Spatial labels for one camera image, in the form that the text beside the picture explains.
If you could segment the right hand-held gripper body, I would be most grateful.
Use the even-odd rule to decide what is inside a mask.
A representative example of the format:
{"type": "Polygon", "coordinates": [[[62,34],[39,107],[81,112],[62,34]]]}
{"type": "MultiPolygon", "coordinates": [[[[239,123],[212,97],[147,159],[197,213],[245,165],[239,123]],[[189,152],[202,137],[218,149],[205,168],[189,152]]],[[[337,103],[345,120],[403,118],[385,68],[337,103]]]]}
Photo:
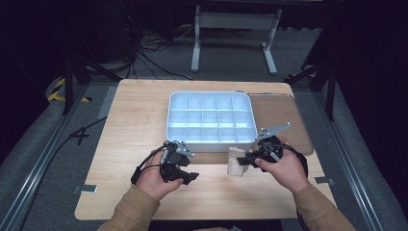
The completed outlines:
{"type": "Polygon", "coordinates": [[[261,154],[258,159],[265,160],[269,163],[278,162],[283,156],[283,149],[288,149],[289,146],[283,144],[277,137],[277,134],[289,129],[292,125],[287,122],[286,124],[262,128],[258,133],[258,150],[261,154]]]}

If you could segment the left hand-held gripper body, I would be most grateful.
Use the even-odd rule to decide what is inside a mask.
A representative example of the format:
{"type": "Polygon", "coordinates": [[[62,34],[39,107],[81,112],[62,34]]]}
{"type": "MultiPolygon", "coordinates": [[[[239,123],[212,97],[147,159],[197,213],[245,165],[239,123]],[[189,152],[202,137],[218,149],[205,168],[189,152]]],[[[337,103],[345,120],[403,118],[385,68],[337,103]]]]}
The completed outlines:
{"type": "Polygon", "coordinates": [[[165,182],[181,179],[181,173],[184,171],[179,166],[179,162],[183,156],[190,158],[194,157],[194,153],[190,151],[183,141],[166,141],[165,152],[160,162],[160,173],[165,182]]]}

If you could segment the beige sock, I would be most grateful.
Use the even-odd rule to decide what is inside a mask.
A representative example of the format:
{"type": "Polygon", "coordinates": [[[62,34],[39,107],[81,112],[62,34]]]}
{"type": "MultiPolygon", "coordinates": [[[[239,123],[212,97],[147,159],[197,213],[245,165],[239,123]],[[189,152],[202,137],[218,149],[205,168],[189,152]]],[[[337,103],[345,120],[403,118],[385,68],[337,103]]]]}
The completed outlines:
{"type": "Polygon", "coordinates": [[[241,166],[238,162],[240,157],[245,156],[245,151],[237,147],[230,147],[228,150],[227,174],[229,176],[242,177],[248,170],[248,166],[241,166]]]}

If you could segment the white divided storage box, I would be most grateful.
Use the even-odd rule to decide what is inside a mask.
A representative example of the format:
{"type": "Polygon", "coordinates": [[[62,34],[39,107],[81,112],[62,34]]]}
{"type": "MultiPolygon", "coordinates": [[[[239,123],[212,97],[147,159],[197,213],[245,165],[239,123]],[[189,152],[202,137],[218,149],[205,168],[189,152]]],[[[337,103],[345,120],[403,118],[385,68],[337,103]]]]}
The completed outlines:
{"type": "Polygon", "coordinates": [[[192,152],[248,150],[258,132],[250,97],[240,91],[176,91],[168,101],[166,137],[192,152]]]}

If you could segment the person's right hand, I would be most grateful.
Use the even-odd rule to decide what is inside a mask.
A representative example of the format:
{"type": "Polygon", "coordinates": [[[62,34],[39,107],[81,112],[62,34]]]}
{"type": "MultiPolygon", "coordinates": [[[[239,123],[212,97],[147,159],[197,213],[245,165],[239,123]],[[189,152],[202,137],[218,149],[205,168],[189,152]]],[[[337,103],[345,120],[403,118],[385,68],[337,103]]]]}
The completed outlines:
{"type": "Polygon", "coordinates": [[[281,186],[291,193],[299,193],[310,185],[300,160],[291,150],[283,149],[283,155],[276,163],[256,159],[255,164],[269,172],[281,186]]]}

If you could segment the person's left hand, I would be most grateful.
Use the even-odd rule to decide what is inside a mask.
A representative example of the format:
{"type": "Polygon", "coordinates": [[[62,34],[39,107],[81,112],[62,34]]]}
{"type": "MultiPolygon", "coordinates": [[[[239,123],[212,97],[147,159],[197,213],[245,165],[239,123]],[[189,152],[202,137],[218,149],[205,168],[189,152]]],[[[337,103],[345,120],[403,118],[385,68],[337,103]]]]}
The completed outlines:
{"type": "Polygon", "coordinates": [[[143,167],[136,185],[156,200],[163,199],[167,194],[177,190],[182,179],[165,182],[160,173],[160,162],[164,152],[160,151],[151,157],[143,167]]]}

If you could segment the grey table clamp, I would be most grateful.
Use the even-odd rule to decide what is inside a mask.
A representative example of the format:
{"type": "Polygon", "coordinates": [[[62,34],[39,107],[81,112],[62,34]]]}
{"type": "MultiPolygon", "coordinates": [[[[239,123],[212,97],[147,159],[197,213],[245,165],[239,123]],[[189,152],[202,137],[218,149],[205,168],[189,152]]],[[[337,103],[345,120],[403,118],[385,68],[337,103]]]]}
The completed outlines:
{"type": "Polygon", "coordinates": [[[72,191],[74,194],[79,193],[96,193],[97,186],[96,185],[82,185],[82,186],[75,186],[72,191]]]}
{"type": "Polygon", "coordinates": [[[335,184],[335,182],[333,181],[332,178],[327,178],[325,176],[321,176],[321,177],[315,177],[315,181],[317,184],[328,184],[329,186],[332,186],[335,184]]]}

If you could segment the black tripod stand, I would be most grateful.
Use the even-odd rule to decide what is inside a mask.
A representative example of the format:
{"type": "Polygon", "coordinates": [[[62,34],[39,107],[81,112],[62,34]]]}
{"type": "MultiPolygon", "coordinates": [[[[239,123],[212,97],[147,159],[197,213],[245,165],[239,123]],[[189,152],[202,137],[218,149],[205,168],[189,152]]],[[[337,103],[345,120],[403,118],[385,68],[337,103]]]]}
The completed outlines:
{"type": "Polygon", "coordinates": [[[308,85],[311,91],[321,91],[324,86],[327,86],[325,112],[328,118],[333,121],[334,97],[336,88],[337,71],[332,63],[322,63],[313,65],[297,74],[289,74],[284,82],[292,85],[306,77],[314,74],[313,79],[308,85]]]}
{"type": "Polygon", "coordinates": [[[80,85],[87,85],[91,78],[87,66],[92,67],[97,72],[108,77],[109,79],[120,82],[121,78],[116,74],[112,73],[107,68],[103,67],[100,64],[97,64],[91,60],[88,60],[79,55],[72,55],[66,59],[64,66],[64,82],[65,82],[65,102],[64,102],[64,111],[63,114],[67,115],[70,109],[74,104],[74,87],[73,87],[73,78],[79,82],[80,85]]]}

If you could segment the grey metal stand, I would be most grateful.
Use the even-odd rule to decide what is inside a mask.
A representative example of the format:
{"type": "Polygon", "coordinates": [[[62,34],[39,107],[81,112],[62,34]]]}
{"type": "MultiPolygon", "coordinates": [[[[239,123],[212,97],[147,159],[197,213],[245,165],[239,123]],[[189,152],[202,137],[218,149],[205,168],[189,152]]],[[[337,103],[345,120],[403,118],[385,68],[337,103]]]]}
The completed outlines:
{"type": "Polygon", "coordinates": [[[200,30],[206,29],[244,29],[269,31],[268,40],[261,44],[264,57],[271,75],[277,74],[277,68],[272,57],[271,46],[281,19],[281,10],[272,14],[256,13],[210,13],[203,12],[200,5],[195,6],[194,15],[194,45],[191,57],[191,71],[199,70],[200,61],[200,30]]]}

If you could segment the metal floor rail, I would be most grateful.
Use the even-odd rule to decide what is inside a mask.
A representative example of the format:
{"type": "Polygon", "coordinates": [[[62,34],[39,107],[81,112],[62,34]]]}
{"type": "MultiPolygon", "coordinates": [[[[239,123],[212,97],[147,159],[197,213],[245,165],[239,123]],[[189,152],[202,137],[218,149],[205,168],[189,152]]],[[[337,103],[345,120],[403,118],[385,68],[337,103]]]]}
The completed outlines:
{"type": "Polygon", "coordinates": [[[86,85],[80,85],[77,87],[77,90],[73,94],[73,101],[70,109],[58,120],[56,128],[51,134],[51,138],[47,141],[34,167],[24,180],[22,188],[18,192],[18,195],[13,201],[9,211],[6,213],[3,221],[0,222],[0,231],[21,231],[21,227],[34,204],[38,189],[46,171],[57,154],[58,144],[62,139],[63,131],[88,88],[89,87],[86,85]]]}
{"type": "Polygon", "coordinates": [[[365,186],[363,185],[356,171],[356,168],[351,161],[351,158],[344,145],[344,141],[338,131],[338,128],[335,122],[329,118],[325,111],[325,102],[323,97],[318,92],[313,92],[312,95],[318,105],[320,114],[323,116],[323,121],[328,127],[329,133],[334,140],[336,149],[339,152],[339,160],[344,170],[345,177],[354,194],[354,197],[356,198],[356,201],[366,221],[369,231],[384,231],[378,215],[373,209],[365,186]]]}

